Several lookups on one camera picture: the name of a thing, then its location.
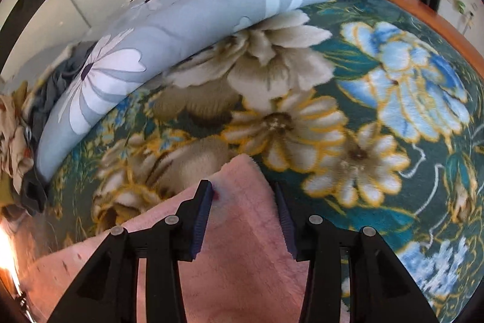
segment yellow flower pattern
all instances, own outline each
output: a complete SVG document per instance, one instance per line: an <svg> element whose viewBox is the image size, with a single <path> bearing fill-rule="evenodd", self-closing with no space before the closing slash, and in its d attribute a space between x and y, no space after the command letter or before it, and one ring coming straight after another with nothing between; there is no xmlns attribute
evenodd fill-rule
<svg viewBox="0 0 484 323"><path fill-rule="evenodd" d="M363 125L356 134L346 130L344 143L323 155L316 174L303 183L304 191L313 197L333 195L348 208L356 205L358 196L378 207L385 194L399 193L402 180L397 172L407 168L410 159L396 150L392 135L381 135L380 130L376 122Z"/></svg>
<svg viewBox="0 0 484 323"><path fill-rule="evenodd" d="M314 90L290 92L265 108L232 113L232 122L222 132L239 153L262 154L264 164L276 171L314 169L321 152L341 145L347 122L335 98L312 98Z"/></svg>
<svg viewBox="0 0 484 323"><path fill-rule="evenodd" d="M159 159L192 139L180 130L157 131L148 139L139 133L122 139L101 159L97 178L101 181L94 192L91 215L96 234L146 212L170 196L157 187Z"/></svg>

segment floral fabric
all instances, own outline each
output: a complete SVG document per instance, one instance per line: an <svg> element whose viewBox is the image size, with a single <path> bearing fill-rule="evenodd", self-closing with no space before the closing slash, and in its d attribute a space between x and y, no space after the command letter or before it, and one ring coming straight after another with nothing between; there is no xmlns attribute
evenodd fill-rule
<svg viewBox="0 0 484 323"><path fill-rule="evenodd" d="M451 322L484 274L482 95L448 43L386 0L284 12L112 109L52 180L49 247L121 224L247 153L335 225L375 227Z"/></svg>
<svg viewBox="0 0 484 323"><path fill-rule="evenodd" d="M89 130L141 84L209 45L220 41L224 43L223 39L235 32L244 31L247 27L276 14L326 1L329 0L131 0L126 3L103 24L103 27L98 27L97 31L102 37L95 37L99 38L95 51L79 78L52 109L36 150L35 164L39 176L50 181L62 161ZM286 21L287 30L279 27L280 32L275 37L270 34L271 27L265 27L262 23L260 30L251 32L268 31L268 34L251 34L251 37L244 37L244 33L240 33L233 39L237 42L235 44L241 47L249 42L256 43L255 51L262 52L254 54L249 50L248 53L262 62L269 62L275 57L270 48L277 52L274 46L277 47L280 43L283 43L284 48L297 49L286 51L284 60L278 58L272 65L265 65L268 72L276 72L278 79L271 92L273 95L287 89L288 85L293 87L301 83L287 81L279 73L285 68L290 68L291 75L297 72L297 52L303 52L300 50L312 45L311 42L301 42L299 46L302 47L294 47L287 40L295 31L299 31L298 36L294 37L298 41L301 35L311 30L310 25L299 28L301 18L304 17L296 12L292 19ZM317 39L315 32L318 31L313 30L313 34L308 36L310 41ZM234 58L224 58L223 54L218 58L224 60L219 72L223 73L234 66L234 73L229 73L227 82L231 86L236 86L236 91L242 91L242 85L250 76L251 63L245 56L240 58L237 55L239 51L236 45L231 46L236 52ZM213 50L223 53L221 46ZM300 67L310 66L314 69L318 64L316 58L306 58L305 64ZM318 78L320 75L315 73L313 76ZM210 75L204 75L203 79L207 82L214 81L210 84L212 88L216 84L224 83L215 82L218 79ZM190 87L199 86L202 84L200 81L202 78L195 78L198 85Z"/></svg>

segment blue flower pattern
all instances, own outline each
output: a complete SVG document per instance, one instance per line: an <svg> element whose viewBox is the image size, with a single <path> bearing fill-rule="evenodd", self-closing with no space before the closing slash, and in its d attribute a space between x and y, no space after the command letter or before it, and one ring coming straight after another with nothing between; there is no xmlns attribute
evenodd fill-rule
<svg viewBox="0 0 484 323"><path fill-rule="evenodd" d="M180 144L186 140L186 136L182 133L174 133L171 129L165 129L161 132L161 141L159 151L167 151L173 148L174 144Z"/></svg>
<svg viewBox="0 0 484 323"><path fill-rule="evenodd" d="M468 250L466 239L462 237L456 248L445 240L438 252L427 257L418 242L410 242L398 257L432 302L432 297L445 297L452 291L459 278L458 268Z"/></svg>
<svg viewBox="0 0 484 323"><path fill-rule="evenodd" d="M342 27L350 44L381 64L364 77L340 80L351 99L378 111L378 119L411 143L437 142L462 132L470 121L467 93L446 59L414 34L388 22Z"/></svg>

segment wooden bed frame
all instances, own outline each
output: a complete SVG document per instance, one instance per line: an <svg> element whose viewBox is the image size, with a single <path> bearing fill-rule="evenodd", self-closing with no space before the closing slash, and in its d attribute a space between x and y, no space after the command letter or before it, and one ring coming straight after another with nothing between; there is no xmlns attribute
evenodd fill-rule
<svg viewBox="0 0 484 323"><path fill-rule="evenodd" d="M418 0L388 0L441 35L484 78L484 57L446 19Z"/></svg>

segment white flower pattern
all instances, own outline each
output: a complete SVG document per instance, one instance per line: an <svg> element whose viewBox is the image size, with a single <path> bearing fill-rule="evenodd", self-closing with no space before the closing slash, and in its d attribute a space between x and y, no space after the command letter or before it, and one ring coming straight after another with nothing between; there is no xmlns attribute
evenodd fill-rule
<svg viewBox="0 0 484 323"><path fill-rule="evenodd" d="M279 14L235 33L166 73L176 87L199 86L227 78L251 104L286 95L290 89L308 91L332 78L333 65L310 47L331 32L304 25L301 10Z"/></svg>
<svg viewBox="0 0 484 323"><path fill-rule="evenodd" d="M313 197L334 195L348 208L356 204L359 192L366 203L378 207L385 194L400 192L402 180L396 172L410 164L396 148L395 138L380 134L376 122L363 125L356 135L347 130L346 140L325 152L303 189Z"/></svg>
<svg viewBox="0 0 484 323"><path fill-rule="evenodd" d="M139 61L141 53L138 50L125 48L109 53L132 31L133 29L129 29L121 32L112 39L111 35L101 38L86 60L83 69L67 89L58 121L60 122L70 103L69 122L76 134L85 134L93 127L82 112L81 98L91 111L102 116L115 107L119 101L102 98L98 92L126 96L142 85L142 83L124 81L106 73L107 71L133 73L146 70Z"/></svg>

